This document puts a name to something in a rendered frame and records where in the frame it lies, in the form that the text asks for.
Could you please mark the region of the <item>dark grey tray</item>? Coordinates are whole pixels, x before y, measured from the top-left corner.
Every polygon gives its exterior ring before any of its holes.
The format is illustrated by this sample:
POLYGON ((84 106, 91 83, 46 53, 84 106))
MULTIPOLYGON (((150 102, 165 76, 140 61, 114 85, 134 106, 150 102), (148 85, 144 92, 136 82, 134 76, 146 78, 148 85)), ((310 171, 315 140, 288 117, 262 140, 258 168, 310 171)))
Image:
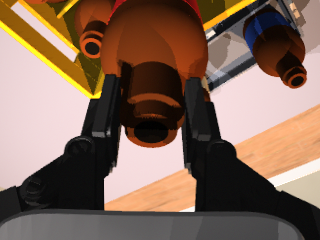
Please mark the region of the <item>dark grey tray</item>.
POLYGON ((210 94, 257 65, 243 37, 243 26, 263 7, 279 11, 301 38, 305 36, 287 0, 255 0, 207 39, 209 60, 205 75, 210 94))

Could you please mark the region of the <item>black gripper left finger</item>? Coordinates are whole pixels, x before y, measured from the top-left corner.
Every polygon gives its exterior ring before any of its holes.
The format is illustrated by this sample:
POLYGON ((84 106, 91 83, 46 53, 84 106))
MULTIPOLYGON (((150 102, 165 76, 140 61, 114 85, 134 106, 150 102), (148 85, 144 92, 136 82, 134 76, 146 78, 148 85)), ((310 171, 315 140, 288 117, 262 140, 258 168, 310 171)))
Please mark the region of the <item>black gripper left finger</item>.
POLYGON ((100 98, 90 99, 81 135, 66 143, 64 154, 0 191, 0 222, 35 209, 105 210, 104 178, 118 161, 121 98, 120 77, 105 74, 100 98))

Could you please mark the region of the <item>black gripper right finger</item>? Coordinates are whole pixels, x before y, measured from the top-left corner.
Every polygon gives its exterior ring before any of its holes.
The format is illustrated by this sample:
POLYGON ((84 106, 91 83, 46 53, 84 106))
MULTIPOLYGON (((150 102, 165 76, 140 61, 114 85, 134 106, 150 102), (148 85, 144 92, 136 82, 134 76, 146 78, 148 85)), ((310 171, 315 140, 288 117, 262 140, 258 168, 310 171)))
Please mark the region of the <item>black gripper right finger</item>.
POLYGON ((200 77, 186 79, 183 102, 183 159, 196 180, 194 212, 266 213, 293 224, 305 240, 320 240, 320 209, 276 190, 221 138, 214 102, 205 101, 200 77))

